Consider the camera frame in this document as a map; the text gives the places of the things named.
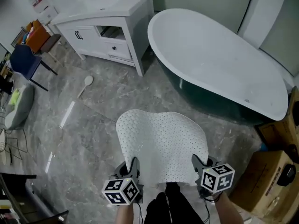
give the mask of gray stool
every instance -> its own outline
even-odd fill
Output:
[[[56,59],[55,56],[53,56],[53,54],[51,53],[51,49],[53,48],[53,46],[56,44],[56,42],[59,41],[59,39],[61,38],[60,34],[54,34],[53,36],[51,36],[46,42],[45,44],[41,47],[41,51],[42,52],[46,52],[48,53],[55,62],[59,63],[61,65],[61,63]]]

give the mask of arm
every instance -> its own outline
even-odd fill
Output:
[[[133,203],[122,205],[117,210],[115,224],[133,224],[133,219]]]
[[[238,213],[233,203],[229,200],[227,194],[223,192],[220,199],[215,202],[221,224],[243,224],[243,219]]]

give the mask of cabinet handle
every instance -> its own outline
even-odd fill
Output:
[[[80,33],[77,31],[78,37],[80,40],[83,40],[83,37],[81,37]]]
[[[78,34],[77,34],[77,32],[78,32],[78,31],[75,31],[75,35],[76,35],[76,37],[77,37],[78,39],[80,39],[79,36],[78,36]]]

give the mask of brush handle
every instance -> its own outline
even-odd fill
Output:
[[[86,88],[86,86],[84,86],[84,88],[81,90],[81,92],[78,94],[78,96],[77,96],[77,98],[79,98],[81,95],[82,95],[82,93],[83,93],[83,91],[85,90],[85,88]]]

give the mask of white perforated mat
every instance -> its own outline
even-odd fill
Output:
[[[208,149],[205,133],[192,120],[175,112],[130,110],[119,117],[116,131],[128,170],[135,156],[140,162],[140,184],[196,185],[192,154],[206,164]]]

